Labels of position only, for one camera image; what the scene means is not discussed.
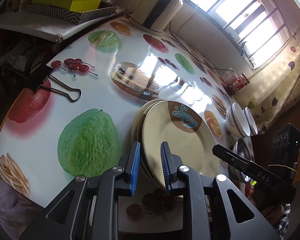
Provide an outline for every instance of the silver screw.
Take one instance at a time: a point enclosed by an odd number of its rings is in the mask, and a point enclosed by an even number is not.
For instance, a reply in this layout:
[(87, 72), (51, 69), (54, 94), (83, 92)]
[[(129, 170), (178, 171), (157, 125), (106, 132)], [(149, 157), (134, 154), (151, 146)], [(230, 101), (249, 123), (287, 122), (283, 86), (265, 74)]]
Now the silver screw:
[(75, 177), (76, 182), (83, 182), (83, 181), (85, 181), (85, 179), (86, 179), (86, 177), (83, 175), (78, 175)]
[(218, 174), (217, 175), (217, 180), (219, 181), (226, 181), (227, 177), (223, 174)]
[(189, 171), (189, 167), (188, 167), (188, 166), (185, 166), (185, 165), (181, 165), (181, 166), (179, 167), (179, 170), (184, 171), (184, 172), (187, 172), (187, 171)]
[(112, 168), (112, 171), (114, 171), (114, 172), (120, 172), (120, 171), (122, 171), (122, 167), (120, 167), (120, 166), (114, 166)]

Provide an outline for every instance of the curtain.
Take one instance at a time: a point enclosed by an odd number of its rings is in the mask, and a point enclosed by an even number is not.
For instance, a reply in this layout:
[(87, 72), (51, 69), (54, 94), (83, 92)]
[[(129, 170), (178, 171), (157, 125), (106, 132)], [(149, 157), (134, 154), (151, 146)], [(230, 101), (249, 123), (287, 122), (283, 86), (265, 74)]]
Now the curtain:
[(263, 134), (300, 100), (300, 27), (275, 57), (249, 78), (250, 84), (234, 96), (250, 109)]

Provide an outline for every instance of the white shelf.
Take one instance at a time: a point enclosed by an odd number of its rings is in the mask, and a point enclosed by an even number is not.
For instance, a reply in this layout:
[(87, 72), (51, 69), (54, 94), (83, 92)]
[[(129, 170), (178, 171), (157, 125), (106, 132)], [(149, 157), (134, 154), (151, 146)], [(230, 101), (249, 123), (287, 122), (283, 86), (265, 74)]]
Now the white shelf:
[[(117, 7), (116, 13), (119, 14), (123, 11), (123, 8)], [(75, 25), (70, 22), (39, 14), (5, 12), (0, 14), (0, 29), (25, 33), (48, 41), (61, 42), (88, 26), (112, 16), (114, 16), (114, 14)]]

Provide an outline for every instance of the metal bowl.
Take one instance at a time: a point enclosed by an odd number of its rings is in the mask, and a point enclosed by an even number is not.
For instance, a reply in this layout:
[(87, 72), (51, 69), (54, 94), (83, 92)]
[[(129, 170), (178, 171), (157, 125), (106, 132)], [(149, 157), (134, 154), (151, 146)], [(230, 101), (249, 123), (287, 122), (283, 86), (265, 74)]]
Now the metal bowl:
[[(239, 139), (236, 141), (236, 143), (234, 144), (234, 147), (233, 147), (233, 152), (235, 154), (247, 159), (248, 161), (251, 161), (251, 155), (250, 155), (249, 149), (242, 139)], [(237, 179), (238, 181), (245, 183), (245, 184), (250, 183), (250, 180), (251, 180), (250, 177), (248, 177), (248, 176), (244, 175), (242, 172), (236, 170), (231, 165), (229, 165), (229, 167), (230, 167), (230, 172), (231, 172), (232, 176), (234, 176), (235, 179)]]

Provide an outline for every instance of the chevron patterned tray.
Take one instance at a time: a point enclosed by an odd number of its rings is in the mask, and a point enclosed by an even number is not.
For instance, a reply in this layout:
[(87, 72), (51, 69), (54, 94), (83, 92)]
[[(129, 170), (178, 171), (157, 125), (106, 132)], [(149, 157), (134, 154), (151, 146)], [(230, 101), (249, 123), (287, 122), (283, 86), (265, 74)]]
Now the chevron patterned tray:
[(90, 20), (94, 20), (103, 16), (114, 14), (116, 8), (117, 8), (116, 5), (111, 5), (110, 7), (107, 8), (101, 8), (89, 12), (78, 13), (66, 9), (57, 8), (57, 7), (30, 4), (26, 8), (26, 12), (41, 14), (41, 15), (57, 18), (60, 20), (64, 20), (79, 25), (81, 23), (88, 22)]

